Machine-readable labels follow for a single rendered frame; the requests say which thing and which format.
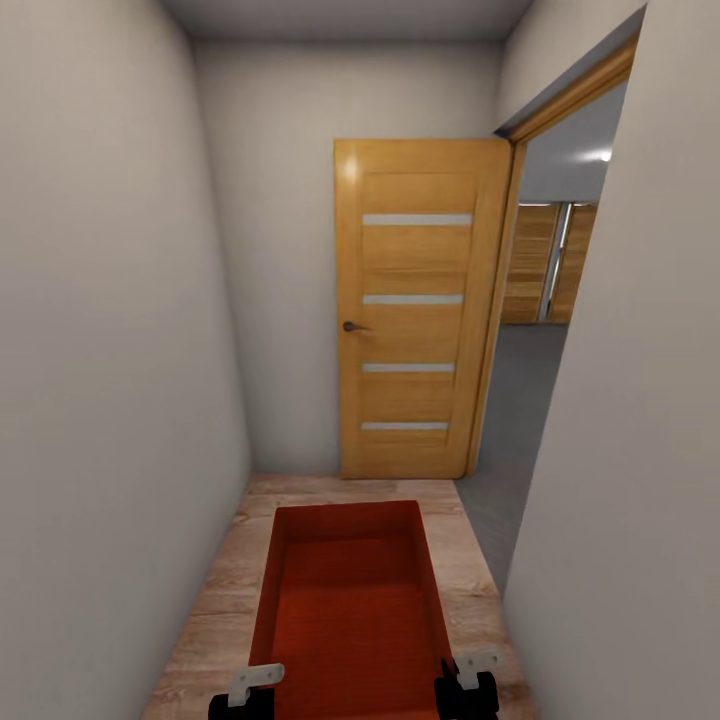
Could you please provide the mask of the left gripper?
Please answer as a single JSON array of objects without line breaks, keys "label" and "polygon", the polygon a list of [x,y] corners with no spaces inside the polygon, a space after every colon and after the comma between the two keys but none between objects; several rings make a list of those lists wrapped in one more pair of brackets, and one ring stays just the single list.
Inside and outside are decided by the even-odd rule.
[{"label": "left gripper", "polygon": [[270,687],[252,689],[245,706],[229,707],[229,694],[212,697],[208,720],[274,720],[274,694]]}]

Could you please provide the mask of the storage box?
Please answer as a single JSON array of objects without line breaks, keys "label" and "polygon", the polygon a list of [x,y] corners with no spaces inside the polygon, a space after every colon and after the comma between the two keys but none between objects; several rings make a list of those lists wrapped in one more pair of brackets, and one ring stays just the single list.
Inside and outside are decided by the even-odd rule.
[{"label": "storage box", "polygon": [[284,665],[274,720],[440,720],[443,657],[417,500],[275,511],[248,662]]}]

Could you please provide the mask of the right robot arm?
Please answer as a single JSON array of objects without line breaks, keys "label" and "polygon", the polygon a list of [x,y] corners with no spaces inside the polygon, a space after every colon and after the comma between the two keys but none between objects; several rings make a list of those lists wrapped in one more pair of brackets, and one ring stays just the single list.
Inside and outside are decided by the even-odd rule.
[{"label": "right robot arm", "polygon": [[434,680],[440,720],[498,720],[496,681],[489,669],[504,665],[503,652],[496,647],[463,651],[454,661],[457,674],[443,657],[444,676]]}]

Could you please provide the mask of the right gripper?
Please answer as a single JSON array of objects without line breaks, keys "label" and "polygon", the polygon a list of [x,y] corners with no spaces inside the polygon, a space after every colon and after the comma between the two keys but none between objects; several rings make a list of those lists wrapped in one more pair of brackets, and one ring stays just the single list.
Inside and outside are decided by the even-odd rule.
[{"label": "right gripper", "polygon": [[496,681],[489,670],[477,673],[479,689],[471,690],[462,688],[457,681],[457,674],[450,670],[444,657],[442,670],[444,676],[434,680],[440,720],[468,720],[476,710],[488,710],[497,716],[499,701]]}]

